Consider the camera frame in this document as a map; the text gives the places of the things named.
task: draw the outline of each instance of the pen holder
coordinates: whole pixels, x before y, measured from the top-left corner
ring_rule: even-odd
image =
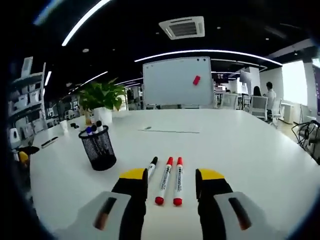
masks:
[[[108,134],[108,126],[103,126],[103,131],[87,135],[86,130],[79,133],[85,152],[91,166],[96,171],[104,171],[111,168],[117,161]]]

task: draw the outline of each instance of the marker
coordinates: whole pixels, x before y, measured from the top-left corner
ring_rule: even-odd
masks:
[[[162,205],[165,201],[164,197],[165,197],[167,185],[169,182],[169,177],[170,177],[170,172],[171,172],[173,161],[174,161],[174,159],[171,156],[171,157],[169,157],[169,159],[165,165],[165,170],[164,170],[162,180],[160,183],[160,191],[159,191],[159,194],[155,197],[155,203],[158,205]]]
[[[91,131],[92,131],[93,134],[97,134],[98,133],[97,126],[93,124],[91,126]]]
[[[178,162],[176,163],[176,179],[173,198],[173,204],[176,206],[180,206],[182,204],[182,172],[183,160],[182,157],[178,157]]]
[[[96,128],[98,129],[98,132],[102,132],[104,130],[104,126],[102,126],[102,122],[99,120],[99,121],[96,121]]]
[[[91,127],[88,126],[85,131],[88,135],[92,135]]]
[[[155,156],[148,167],[148,182],[156,170],[157,162],[158,162],[158,158]]]

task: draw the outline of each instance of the black ceiling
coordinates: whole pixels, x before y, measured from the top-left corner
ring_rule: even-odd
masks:
[[[45,5],[34,4],[28,6],[28,14],[23,12],[23,33],[27,37],[18,44],[14,60],[21,62],[21,57],[34,56],[47,62],[46,71],[52,71],[52,74],[46,87],[46,101],[67,95],[75,84],[82,84],[105,71],[108,73],[97,78],[98,81],[118,77],[119,83],[141,78],[143,63],[167,58],[209,56],[261,65],[260,69],[264,68],[262,66],[274,68],[276,64],[258,58],[214,52],[135,60],[199,49],[264,57],[309,38],[304,22],[282,1],[111,0],[82,25],[66,46],[61,46],[73,26],[98,2],[62,1],[40,26],[27,23],[32,22]],[[159,22],[192,16],[204,17],[205,37],[170,40],[159,27]],[[83,53],[83,49],[89,49],[89,52]],[[240,62],[211,62],[211,70],[217,72],[234,72],[247,66],[249,64]]]

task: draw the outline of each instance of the yellow object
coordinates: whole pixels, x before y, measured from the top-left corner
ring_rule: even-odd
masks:
[[[24,151],[20,151],[18,154],[20,162],[23,164],[27,164],[29,161],[28,155]]]
[[[221,173],[206,169],[206,168],[199,168],[198,169],[201,173],[202,180],[212,180],[212,179],[224,179],[225,176],[223,176]]]
[[[134,168],[129,171],[122,173],[120,179],[142,179],[144,175],[145,168]]]

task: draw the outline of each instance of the white table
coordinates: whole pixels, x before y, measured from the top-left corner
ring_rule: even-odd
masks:
[[[69,121],[84,127],[84,117]],[[140,131],[152,127],[153,131]],[[177,131],[194,133],[156,132]],[[267,222],[287,235],[305,217],[319,191],[320,168],[301,147],[274,127],[240,110],[170,109],[114,113],[109,128],[116,164],[103,172],[91,168],[78,129],[63,136],[59,125],[36,135],[40,146],[59,139],[31,158],[31,188],[37,214],[50,230],[64,229],[78,210],[102,191],[110,191],[119,174],[146,168],[158,156],[148,187],[143,240],[202,239],[197,212],[195,170],[222,173],[233,191],[250,197]],[[173,167],[164,206],[154,204],[168,157],[183,157],[183,205],[173,206]]]

